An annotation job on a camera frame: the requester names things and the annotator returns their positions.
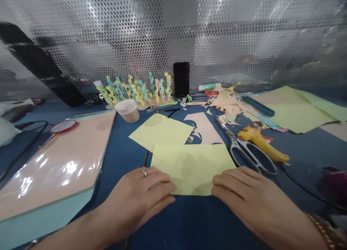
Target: right hand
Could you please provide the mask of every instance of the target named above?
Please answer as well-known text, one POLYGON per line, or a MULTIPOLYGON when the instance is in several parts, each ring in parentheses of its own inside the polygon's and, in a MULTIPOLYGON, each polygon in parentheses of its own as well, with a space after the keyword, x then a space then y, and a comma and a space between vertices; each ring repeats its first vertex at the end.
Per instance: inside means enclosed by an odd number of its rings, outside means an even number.
POLYGON ((240 167, 214 176, 212 183, 212 194, 273 249, 328 249, 313 222, 259 173, 240 167))

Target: left hand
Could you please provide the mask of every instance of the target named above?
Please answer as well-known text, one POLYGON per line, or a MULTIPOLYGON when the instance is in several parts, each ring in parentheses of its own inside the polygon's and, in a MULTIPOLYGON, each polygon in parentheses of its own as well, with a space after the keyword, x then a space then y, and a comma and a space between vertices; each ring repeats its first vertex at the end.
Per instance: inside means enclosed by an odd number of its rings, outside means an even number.
POLYGON ((158 169, 139 168, 125 174, 108 198, 95 209, 95 222, 103 230, 105 245, 131 235, 175 201, 176 186, 158 169))

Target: glue stick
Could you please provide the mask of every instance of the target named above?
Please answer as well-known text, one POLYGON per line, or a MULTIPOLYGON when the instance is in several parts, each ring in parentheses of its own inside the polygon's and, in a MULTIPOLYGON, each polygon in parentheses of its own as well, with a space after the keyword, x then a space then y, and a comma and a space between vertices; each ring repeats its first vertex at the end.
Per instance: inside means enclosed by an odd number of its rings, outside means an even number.
POLYGON ((199 91, 212 90, 218 86, 221 87, 222 84, 221 83, 214 83, 214 84, 199 85, 198 89, 199 89, 199 91))

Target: finger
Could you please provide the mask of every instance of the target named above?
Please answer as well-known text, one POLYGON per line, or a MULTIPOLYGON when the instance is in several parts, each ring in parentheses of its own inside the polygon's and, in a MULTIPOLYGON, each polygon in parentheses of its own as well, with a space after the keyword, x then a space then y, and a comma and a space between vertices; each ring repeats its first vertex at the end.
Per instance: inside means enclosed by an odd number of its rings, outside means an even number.
POLYGON ((230 169, 223 171, 222 174, 229 175, 231 177, 234 177, 238 181, 241 181, 243 184, 249 186, 249 187, 254 187, 257 185, 257 180, 249 177, 248 175, 244 174, 243 172, 236 171, 236 169, 230 169))
POLYGON ((213 186, 211 189, 212 195, 223 201, 233 212, 238 212, 237 209, 242 209, 244 200, 228 189, 219 186, 213 186))
POLYGON ((248 175, 249 177, 256 179, 256 180, 264 179, 264 176, 262 176, 261 174, 259 174, 258 172, 254 171, 254 170, 251 170, 250 168, 247 168, 246 166, 238 167, 235 170, 242 172, 242 173, 244 173, 244 174, 248 175))
POLYGON ((138 169, 139 171, 137 173, 135 173, 135 178, 136 179, 142 179, 142 178, 147 178, 145 176, 145 174, 143 173, 143 171, 146 172, 147 176, 151 175, 152 173, 155 172, 160 172, 160 170, 158 170, 156 167, 150 167, 150 168, 146 168, 146 167, 142 167, 138 169))
POLYGON ((147 202, 147 207, 152 208, 163 198, 168 196, 170 193, 176 190, 175 184, 172 182, 164 182, 153 186, 150 190, 145 194, 145 200, 147 202))
POLYGON ((249 186, 226 174, 214 176, 212 184, 228 188, 244 199, 247 198, 251 190, 249 186))
POLYGON ((128 175, 136 175, 137 173, 142 172, 143 170, 146 170, 146 167, 136 168, 135 170, 132 170, 131 172, 128 172, 128 175))
POLYGON ((148 175, 145 179, 142 180, 143 187, 145 190, 150 189, 154 185, 161 183, 161 182, 170 182, 171 178, 168 174, 164 172, 153 172, 152 174, 148 175))
POLYGON ((166 196, 161 201, 159 201, 156 205, 154 205, 149 211, 146 212, 146 214, 141 218, 137 229, 139 229, 141 226, 143 226, 148 220, 150 220, 153 216, 160 213, 164 208, 166 208, 168 205, 175 202, 175 198, 173 196, 166 196))

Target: hand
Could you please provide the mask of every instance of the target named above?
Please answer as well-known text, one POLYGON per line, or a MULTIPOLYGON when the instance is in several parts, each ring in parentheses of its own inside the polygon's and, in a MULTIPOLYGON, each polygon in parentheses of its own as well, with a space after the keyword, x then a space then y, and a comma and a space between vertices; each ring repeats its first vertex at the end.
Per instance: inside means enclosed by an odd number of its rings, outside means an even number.
POLYGON ((328 249, 313 222, 271 180, 240 167, 214 176, 212 194, 273 249, 328 249))
POLYGON ((93 213, 97 226, 103 230, 104 246, 128 237, 173 203, 175 198, 170 193, 175 189, 170 176, 154 167, 125 174, 93 213))

